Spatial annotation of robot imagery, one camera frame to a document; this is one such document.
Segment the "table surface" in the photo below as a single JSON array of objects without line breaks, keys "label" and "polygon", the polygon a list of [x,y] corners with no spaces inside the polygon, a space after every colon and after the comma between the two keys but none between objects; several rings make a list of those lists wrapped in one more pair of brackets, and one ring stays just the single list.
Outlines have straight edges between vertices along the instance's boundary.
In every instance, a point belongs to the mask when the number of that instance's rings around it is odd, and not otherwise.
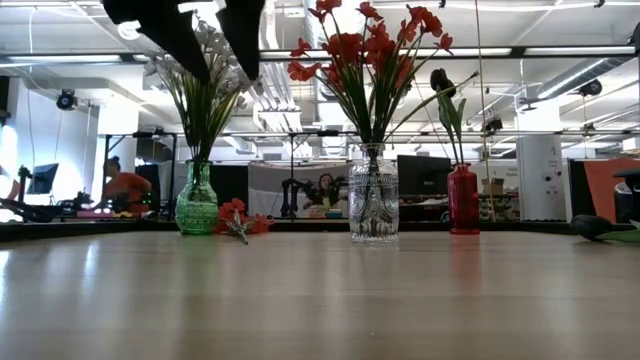
[{"label": "table surface", "polygon": [[640,247],[128,233],[0,245],[0,359],[638,359]]}]

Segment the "bouquet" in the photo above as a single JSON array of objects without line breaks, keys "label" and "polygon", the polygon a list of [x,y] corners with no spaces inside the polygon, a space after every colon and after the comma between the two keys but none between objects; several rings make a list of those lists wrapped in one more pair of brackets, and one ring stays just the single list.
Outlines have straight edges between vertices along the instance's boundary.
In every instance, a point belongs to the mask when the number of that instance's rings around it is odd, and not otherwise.
[{"label": "bouquet", "polygon": [[231,112],[243,105],[240,94],[253,83],[240,68],[222,33],[203,21],[195,33],[211,75],[209,82],[198,80],[162,52],[148,54],[145,74],[160,77],[176,104],[192,160],[206,162]]},{"label": "bouquet", "polygon": [[[382,144],[421,108],[439,96],[455,91],[457,86],[440,89],[400,119],[391,131],[387,131],[395,110],[410,89],[416,72],[437,51],[451,53],[453,38],[443,32],[438,17],[425,7],[412,8],[407,5],[411,19],[402,20],[400,32],[393,40],[387,32],[384,18],[368,2],[361,3],[356,10],[371,25],[365,26],[362,34],[341,33],[333,16],[333,9],[341,5],[342,0],[318,0],[315,9],[308,9],[322,24],[327,41],[322,43],[321,47],[329,54],[330,63],[323,65],[311,62],[310,66],[304,66],[300,61],[294,60],[289,64],[288,71],[292,80],[308,81],[315,78],[327,86],[355,125],[362,142]],[[335,34],[329,36],[325,27],[326,21],[333,21]],[[434,43],[436,51],[417,62],[418,49],[426,35],[431,35],[437,40]],[[298,48],[291,52],[291,56],[309,57],[307,51],[310,49],[311,45],[300,38]],[[372,83],[372,91],[367,96],[365,89],[368,82]]]},{"label": "bouquet", "polygon": [[220,207],[218,223],[213,232],[237,236],[245,245],[249,245],[248,234],[267,233],[271,225],[273,220],[267,219],[264,215],[247,216],[244,202],[232,199]]}]

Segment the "computer monitor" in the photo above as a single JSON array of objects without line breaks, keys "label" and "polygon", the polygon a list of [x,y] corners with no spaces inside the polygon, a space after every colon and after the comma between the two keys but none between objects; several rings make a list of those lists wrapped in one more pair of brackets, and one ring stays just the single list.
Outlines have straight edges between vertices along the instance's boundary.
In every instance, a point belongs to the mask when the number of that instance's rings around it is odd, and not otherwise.
[{"label": "computer monitor", "polygon": [[447,195],[449,158],[398,155],[400,196]]},{"label": "computer monitor", "polygon": [[58,172],[58,164],[40,165],[33,169],[33,177],[29,183],[27,194],[46,195],[51,193],[53,180]]}]

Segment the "clear glass vase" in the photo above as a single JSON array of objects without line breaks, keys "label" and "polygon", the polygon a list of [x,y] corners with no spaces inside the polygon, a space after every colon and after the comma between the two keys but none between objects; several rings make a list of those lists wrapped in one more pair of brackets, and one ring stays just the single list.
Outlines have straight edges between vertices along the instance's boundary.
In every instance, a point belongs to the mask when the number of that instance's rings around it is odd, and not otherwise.
[{"label": "clear glass vase", "polygon": [[218,196],[211,187],[210,162],[187,161],[187,185],[178,195],[176,223],[183,235],[209,235],[218,221]]},{"label": "clear glass vase", "polygon": [[398,170],[383,160],[384,144],[361,146],[349,172],[349,227],[354,242],[398,241]]}]

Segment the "red vase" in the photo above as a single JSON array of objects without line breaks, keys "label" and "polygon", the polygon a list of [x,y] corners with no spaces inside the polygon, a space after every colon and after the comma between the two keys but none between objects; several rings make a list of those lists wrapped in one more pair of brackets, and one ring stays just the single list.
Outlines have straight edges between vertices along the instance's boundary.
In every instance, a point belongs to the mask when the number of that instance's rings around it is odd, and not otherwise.
[{"label": "red vase", "polygon": [[476,174],[469,171],[469,164],[456,165],[449,174],[448,183],[451,233],[479,234],[480,209]]}]

